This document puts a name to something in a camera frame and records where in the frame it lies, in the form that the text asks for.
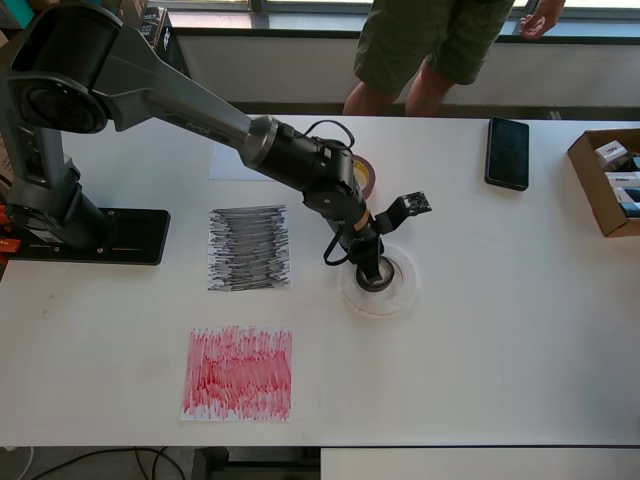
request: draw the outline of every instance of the smartphone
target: smartphone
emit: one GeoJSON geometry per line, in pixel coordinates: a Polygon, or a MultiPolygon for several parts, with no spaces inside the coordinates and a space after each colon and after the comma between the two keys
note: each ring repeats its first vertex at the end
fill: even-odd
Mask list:
{"type": "Polygon", "coordinates": [[[484,181],[520,192],[529,186],[529,125],[492,118],[484,181]]]}

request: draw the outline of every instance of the person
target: person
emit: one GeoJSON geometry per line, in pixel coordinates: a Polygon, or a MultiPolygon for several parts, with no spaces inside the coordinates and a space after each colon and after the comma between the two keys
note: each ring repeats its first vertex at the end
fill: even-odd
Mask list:
{"type": "MultiPolygon", "coordinates": [[[[429,117],[453,85],[475,80],[514,0],[374,0],[355,60],[361,80],[344,115],[377,115],[391,105],[419,69],[406,103],[407,116],[429,117]]],[[[565,0],[539,0],[521,19],[534,40],[553,28],[565,0]]]]}

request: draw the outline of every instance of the tape roll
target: tape roll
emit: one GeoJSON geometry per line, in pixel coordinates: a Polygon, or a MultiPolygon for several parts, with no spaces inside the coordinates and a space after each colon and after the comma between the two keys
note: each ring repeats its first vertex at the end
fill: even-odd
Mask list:
{"type": "Polygon", "coordinates": [[[373,186],[376,184],[376,172],[373,166],[361,156],[354,155],[353,172],[364,198],[369,198],[371,192],[373,192],[373,186]]]}

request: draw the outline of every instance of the red scribble drawing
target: red scribble drawing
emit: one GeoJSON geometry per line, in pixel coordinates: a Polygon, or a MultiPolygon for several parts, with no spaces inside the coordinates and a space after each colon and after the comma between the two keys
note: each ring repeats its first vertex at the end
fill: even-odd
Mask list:
{"type": "Polygon", "coordinates": [[[194,330],[181,419],[287,420],[292,343],[290,330],[194,330]]]}

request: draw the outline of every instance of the white paper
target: white paper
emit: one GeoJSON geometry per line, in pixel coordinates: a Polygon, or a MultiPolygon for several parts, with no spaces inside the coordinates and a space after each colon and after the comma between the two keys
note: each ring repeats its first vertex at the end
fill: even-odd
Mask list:
{"type": "Polygon", "coordinates": [[[240,160],[236,150],[222,143],[216,143],[213,147],[213,160],[209,171],[209,180],[267,180],[261,173],[247,168],[240,160]]]}
{"type": "Polygon", "coordinates": [[[291,285],[285,205],[211,210],[209,291],[291,285]]]}
{"type": "Polygon", "coordinates": [[[289,420],[292,350],[286,328],[194,330],[180,419],[289,420]]]}
{"type": "Polygon", "coordinates": [[[11,160],[9,160],[9,154],[4,146],[4,140],[0,137],[0,175],[13,181],[13,169],[11,168],[11,160]]]}

